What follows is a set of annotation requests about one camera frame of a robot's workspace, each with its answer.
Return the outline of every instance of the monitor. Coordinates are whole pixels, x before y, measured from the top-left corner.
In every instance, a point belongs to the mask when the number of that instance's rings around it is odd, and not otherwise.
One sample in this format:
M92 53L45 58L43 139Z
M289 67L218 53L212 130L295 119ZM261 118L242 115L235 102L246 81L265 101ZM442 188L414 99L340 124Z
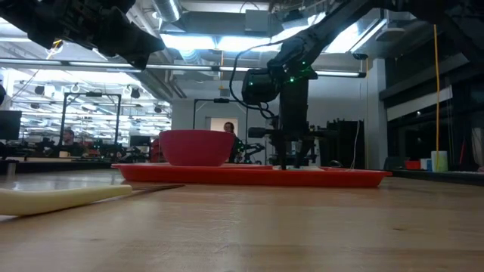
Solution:
M0 110L0 140L18 140L21 111Z
M149 147L151 145L150 136L131 136L129 139L130 147Z

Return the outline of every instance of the metal frame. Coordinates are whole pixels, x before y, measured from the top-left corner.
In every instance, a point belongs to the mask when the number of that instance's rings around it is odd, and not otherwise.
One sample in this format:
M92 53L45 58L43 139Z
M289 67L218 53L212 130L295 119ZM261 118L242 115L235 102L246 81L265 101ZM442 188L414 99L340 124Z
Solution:
M76 95L76 98L78 98L81 95L88 96L89 93L72 93L72 92L67 92L64 93L64 104L62 106L62 120L60 121L60 137L59 137L59 144L58 146L62 145L62 142L64 140L64 125L66 122L66 108L69 106L73 101L70 101L67 103L67 98L70 95ZM119 115L121 113L121 94L101 94L101 96L106 95L110 97L118 97L118 109L116 111L116 134L114 136L114 144L118 144L118 132L119 132Z
M228 103L222 103L222 102L216 102L216 99L195 99L194 100L194 121L193 121L193 125L192 125L192 128L195 129L195 120L197 118L197 103L198 101L206 101L206 102L213 102L213 103L216 103L216 104L229 104L230 102L236 102L238 103L236 100L229 100ZM249 108L248 107L245 107L246 108L246 111L245 111L245 144L247 145L248 144L248 137L249 137L249 133L248 133L248 129L249 129Z

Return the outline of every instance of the light fixture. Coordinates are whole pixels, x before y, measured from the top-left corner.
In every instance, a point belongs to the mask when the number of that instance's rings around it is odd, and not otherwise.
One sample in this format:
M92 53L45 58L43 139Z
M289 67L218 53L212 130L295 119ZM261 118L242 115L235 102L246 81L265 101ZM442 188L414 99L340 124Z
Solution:
M14 59L14 58L0 58L0 63L3 64L25 64L25 65L46 65L46 66L61 66L59 60L29 60L29 59Z
M257 45L268 44L271 40L269 38L253 38L253 37L236 37L226 36L222 37L217 49L230 52L240 52L247 50ZM253 51L278 51L279 45L254 48Z
M34 89L34 92L38 95L43 95L44 91L45 91L44 86L36 86L36 88Z
M177 50L214 49L215 42L210 36L185 36L161 34L167 48Z
M341 71L316 71L318 76L340 76L340 77L359 77L358 72L341 72Z
M162 69L162 70L183 70L183 71L212 71L211 66L199 66L199 65L148 64L146 68Z
M160 107L160 106L156 105L156 106L154 107L154 112L155 112L155 113L161 113L161 111L162 111L162 110L161 110L161 107Z
M70 91L73 93L78 93L81 88L76 84L74 84L72 87L70 87Z
M351 47L350 51L352 53L355 52L355 51L357 51L362 45L364 45L366 42L368 42L368 40L371 37L373 37L373 35L375 35L378 32L378 30L380 30L382 27L384 27L386 25L386 22L387 22L386 19L381 20L381 22L378 23L370 32L368 32L366 35L364 35L363 38L361 38L356 43L356 45L354 45L353 47Z
M83 105L81 106L81 108L82 108L83 110L91 110L91 111L96 111L96 110L98 110L98 108L97 108L95 105L91 105L91 104L83 104Z
M354 23L343 30L326 48L326 53L346 53L358 41L358 24Z
M140 98L139 88L131 88L131 97L134 99Z

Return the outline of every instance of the yellow cable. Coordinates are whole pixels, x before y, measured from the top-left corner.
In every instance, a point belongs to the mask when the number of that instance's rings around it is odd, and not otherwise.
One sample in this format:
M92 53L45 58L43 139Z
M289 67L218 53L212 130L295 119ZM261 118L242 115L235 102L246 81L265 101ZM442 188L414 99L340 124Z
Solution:
M436 172L439 170L439 121L440 121L440 71L439 71L439 43L437 40L437 25L433 25L433 38L436 53L436 79L437 79L437 117L436 117Z

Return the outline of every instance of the red object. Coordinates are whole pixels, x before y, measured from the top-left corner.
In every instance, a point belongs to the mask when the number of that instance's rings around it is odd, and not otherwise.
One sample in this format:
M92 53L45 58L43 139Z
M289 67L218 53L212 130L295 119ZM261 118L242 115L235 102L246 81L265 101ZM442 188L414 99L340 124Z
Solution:
M184 184L230 184L301 187L378 187L390 172L322 168L325 171L273 170L272 166L249 168L176 167L154 164L114 165L127 181Z
M405 161L407 170L420 170L420 161Z
M235 136L205 130L174 130L160 133L161 150L174 166L221 166L230 156Z

